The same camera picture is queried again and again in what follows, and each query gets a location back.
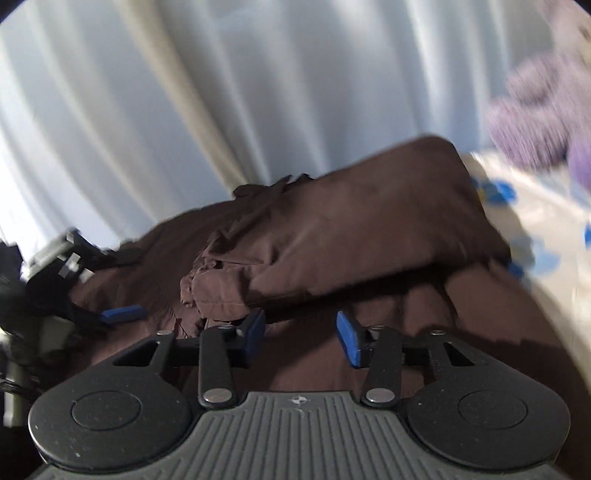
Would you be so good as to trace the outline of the dark brown garment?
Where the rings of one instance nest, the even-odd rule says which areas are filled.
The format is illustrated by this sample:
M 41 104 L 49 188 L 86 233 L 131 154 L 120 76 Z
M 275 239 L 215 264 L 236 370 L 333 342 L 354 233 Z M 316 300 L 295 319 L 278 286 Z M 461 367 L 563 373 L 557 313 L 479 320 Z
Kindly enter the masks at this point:
M 415 336 L 441 327 L 556 391 L 571 413 L 558 465 L 590 475 L 590 395 L 536 302 L 508 269 L 455 147 L 423 137 L 322 178 L 243 185 L 138 239 L 139 263 L 104 270 L 73 301 L 102 311 L 137 304 L 145 320 L 87 340 L 76 374 L 159 330 L 195 337 L 262 307 L 266 337 L 245 391 L 359 391 L 335 334 L 346 309 L 363 325 Z

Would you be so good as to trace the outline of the white pleated curtain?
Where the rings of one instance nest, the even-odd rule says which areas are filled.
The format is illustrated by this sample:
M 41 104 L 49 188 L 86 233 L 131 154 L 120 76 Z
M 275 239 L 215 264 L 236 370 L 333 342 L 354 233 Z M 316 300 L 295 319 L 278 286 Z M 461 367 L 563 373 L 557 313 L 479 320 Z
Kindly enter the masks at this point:
M 26 1 L 1 24 L 1 237 L 115 246 L 425 133 L 488 145 L 530 1 Z

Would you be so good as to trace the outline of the blue floral bed sheet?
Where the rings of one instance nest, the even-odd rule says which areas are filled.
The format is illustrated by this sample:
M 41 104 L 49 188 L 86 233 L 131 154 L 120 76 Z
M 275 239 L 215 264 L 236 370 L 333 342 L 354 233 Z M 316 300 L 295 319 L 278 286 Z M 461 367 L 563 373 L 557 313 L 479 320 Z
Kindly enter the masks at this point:
M 590 374 L 590 193 L 566 166 L 528 173 L 490 150 L 462 156 L 514 272 Z

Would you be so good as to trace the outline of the purple plush teddy bear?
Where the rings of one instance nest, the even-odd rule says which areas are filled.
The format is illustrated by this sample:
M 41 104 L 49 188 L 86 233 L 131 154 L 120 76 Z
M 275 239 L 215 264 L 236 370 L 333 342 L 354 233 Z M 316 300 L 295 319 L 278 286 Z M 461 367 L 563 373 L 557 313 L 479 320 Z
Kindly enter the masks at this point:
M 584 1 L 540 1 L 554 47 L 513 70 L 507 94 L 489 109 L 494 145 L 514 166 L 549 170 L 566 163 L 590 188 L 590 7 Z

